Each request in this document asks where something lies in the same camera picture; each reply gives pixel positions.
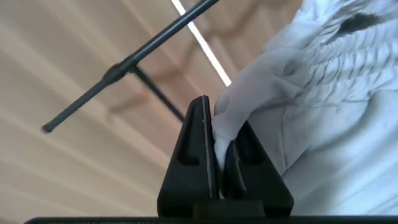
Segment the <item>gathered fabric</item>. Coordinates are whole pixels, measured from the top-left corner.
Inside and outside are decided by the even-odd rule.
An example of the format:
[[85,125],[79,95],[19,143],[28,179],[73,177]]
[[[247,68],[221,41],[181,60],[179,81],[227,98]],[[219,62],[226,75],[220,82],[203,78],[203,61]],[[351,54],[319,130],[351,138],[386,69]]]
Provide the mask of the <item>gathered fabric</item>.
[[304,0],[220,95],[218,162],[249,120],[293,214],[398,214],[397,90],[397,1]]

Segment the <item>black metal rod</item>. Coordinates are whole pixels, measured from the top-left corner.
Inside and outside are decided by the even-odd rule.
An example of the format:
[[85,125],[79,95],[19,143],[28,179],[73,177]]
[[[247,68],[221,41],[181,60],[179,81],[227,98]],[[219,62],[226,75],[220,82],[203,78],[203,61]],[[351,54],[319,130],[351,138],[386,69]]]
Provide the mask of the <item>black metal rod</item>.
[[155,93],[155,95],[169,108],[170,111],[181,121],[184,121],[184,116],[181,112],[170,102],[169,99],[156,87],[152,80],[138,67],[134,67],[133,70],[137,77],[145,83],[148,88]]
[[[159,32],[150,41],[144,44],[140,49],[136,50],[133,54],[125,58],[121,63],[112,66],[104,75],[103,79],[91,87],[85,94],[83,94],[79,99],[73,102],[70,106],[64,109],[59,115],[57,115],[53,120],[48,122],[42,127],[43,131],[46,133],[51,132],[60,123],[65,121],[70,115],[72,115],[76,110],[82,107],[87,101],[92,99],[106,86],[120,80],[124,77],[128,71],[133,70],[134,67],[147,55],[153,52],[157,47],[162,45],[166,40],[171,38],[174,34],[184,28],[189,22],[194,20],[196,17],[201,15],[212,5],[217,3],[219,0],[202,0],[195,6],[193,6],[184,15],[180,16],[178,19],[173,21],[165,29]],[[157,96],[167,105],[170,106],[171,103],[167,100],[164,101],[158,94]]]

